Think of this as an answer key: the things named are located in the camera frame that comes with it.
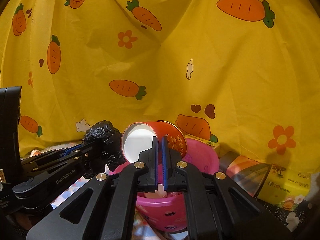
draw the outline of brown heart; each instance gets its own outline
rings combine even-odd
[[[204,113],[210,118],[214,119],[216,117],[216,114],[214,113],[214,105],[207,105],[204,109]]]
[[[191,105],[191,110],[195,113],[199,113],[201,110],[201,105]]]

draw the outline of orange flower print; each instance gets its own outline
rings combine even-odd
[[[268,147],[270,149],[276,148],[279,155],[283,155],[287,147],[295,148],[296,142],[291,139],[291,136],[294,134],[294,128],[288,126],[284,129],[281,125],[277,125],[273,129],[274,139],[271,139],[268,142]]]
[[[127,49],[132,48],[132,42],[136,41],[138,38],[137,37],[132,37],[132,31],[127,30],[125,33],[119,33],[118,38],[119,42],[118,45],[119,47],[125,46]]]
[[[29,79],[28,79],[28,85],[31,85],[31,88],[33,88],[33,78],[32,78],[32,72],[29,72]]]

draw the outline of colorful packaging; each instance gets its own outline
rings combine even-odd
[[[185,135],[185,138],[195,139],[195,140],[198,140],[200,142],[203,142],[203,143],[209,145],[212,149],[214,149],[214,151],[217,153],[218,156],[220,154],[220,144],[219,143],[211,142],[211,141],[208,141],[206,139],[202,139],[202,138],[193,136],[191,134]]]
[[[219,161],[219,170],[226,173],[250,196],[257,193],[270,168],[269,164],[253,161],[234,152],[227,152]]]
[[[310,173],[288,170],[273,164],[258,198],[294,211],[310,190]]]
[[[304,226],[310,221],[316,206],[310,202],[303,200],[294,212],[282,209],[280,207],[271,205],[263,200],[257,199],[274,217],[276,217],[281,223],[283,223],[293,235],[298,235],[304,228]]]

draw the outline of red tin can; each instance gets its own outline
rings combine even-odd
[[[167,136],[169,148],[180,152],[182,158],[186,155],[186,139],[174,124],[166,121],[136,122],[124,131],[121,138],[121,150],[126,160],[130,163],[138,161],[140,152],[152,148],[153,136],[159,143],[163,136]]]

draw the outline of yellow box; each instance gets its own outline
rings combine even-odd
[[[294,211],[310,190],[310,173],[287,170],[273,164],[258,198]]]
[[[195,140],[198,140],[200,142],[203,142],[203,143],[209,145],[212,149],[215,150],[216,154],[219,156],[219,154],[220,154],[220,144],[219,143],[214,143],[214,142],[208,141],[206,139],[202,139],[202,138],[193,136],[191,134],[187,134],[184,137],[185,138],[190,138],[190,139],[195,139]]]

